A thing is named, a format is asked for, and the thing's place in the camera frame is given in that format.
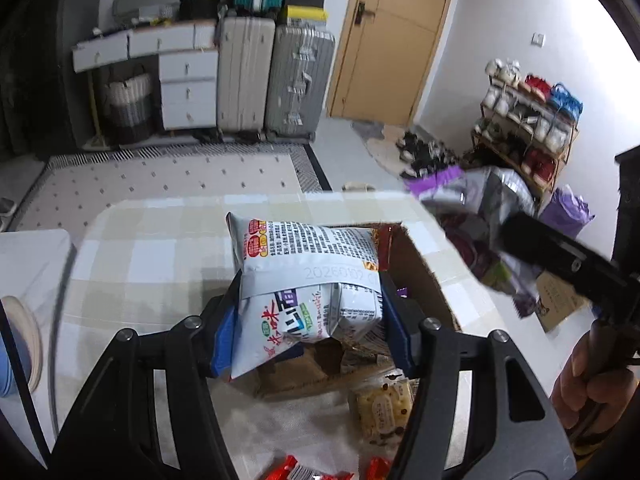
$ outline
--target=black handle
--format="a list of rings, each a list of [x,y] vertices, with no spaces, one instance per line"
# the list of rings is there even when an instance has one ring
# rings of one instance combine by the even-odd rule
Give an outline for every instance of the black handle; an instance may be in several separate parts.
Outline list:
[[[375,16],[376,13],[373,10],[367,10],[364,2],[358,2],[358,8],[356,9],[355,25],[362,24],[363,16]]]

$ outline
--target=blue shoe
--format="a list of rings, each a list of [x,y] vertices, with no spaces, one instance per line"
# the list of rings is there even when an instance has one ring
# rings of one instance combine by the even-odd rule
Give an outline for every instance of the blue shoe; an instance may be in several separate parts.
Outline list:
[[[562,108],[560,108],[560,113],[568,117],[573,124],[577,123],[580,119],[580,114],[582,113],[584,105],[578,101],[574,96],[569,94],[569,97],[564,102]]]
[[[551,89],[551,96],[546,100],[546,103],[559,110],[564,106],[564,103],[569,97],[571,97],[571,94],[569,94],[569,91],[564,87],[564,84],[557,83]]]

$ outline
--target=finger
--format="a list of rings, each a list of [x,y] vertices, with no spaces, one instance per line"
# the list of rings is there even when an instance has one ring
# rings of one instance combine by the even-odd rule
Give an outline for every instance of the finger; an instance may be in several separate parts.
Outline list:
[[[574,376],[571,357],[560,372],[559,379],[562,400],[572,411],[579,412],[587,401],[587,388],[580,377]]]
[[[589,332],[584,334],[575,344],[571,352],[571,366],[574,377],[580,377],[587,369],[589,362]]]
[[[578,416],[579,416],[578,412],[574,412],[571,408],[569,408],[566,405],[564,400],[562,400],[562,393],[560,388],[560,377],[556,379],[556,383],[554,384],[554,389],[551,392],[551,404],[556,409],[556,413],[558,414],[560,423],[566,430],[574,427],[577,424]]]
[[[613,370],[594,377],[587,385],[589,397],[604,407],[587,434],[610,430],[619,420],[634,395],[638,381],[631,370]]]
[[[587,384],[587,395],[601,404],[626,406],[636,390],[636,378],[628,368],[596,375]]]

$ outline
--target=white snack package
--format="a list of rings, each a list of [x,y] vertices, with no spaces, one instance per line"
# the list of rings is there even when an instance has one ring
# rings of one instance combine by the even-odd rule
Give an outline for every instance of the white snack package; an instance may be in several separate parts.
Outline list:
[[[299,342],[366,341],[381,325],[374,230],[226,216],[242,270],[231,378]]]

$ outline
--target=desk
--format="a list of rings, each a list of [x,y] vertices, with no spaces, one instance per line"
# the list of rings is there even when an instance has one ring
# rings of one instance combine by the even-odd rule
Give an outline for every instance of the desk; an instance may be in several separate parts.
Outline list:
[[[180,22],[123,30],[78,43],[74,70],[85,72],[143,56],[159,56],[165,130],[216,126],[216,22]]]

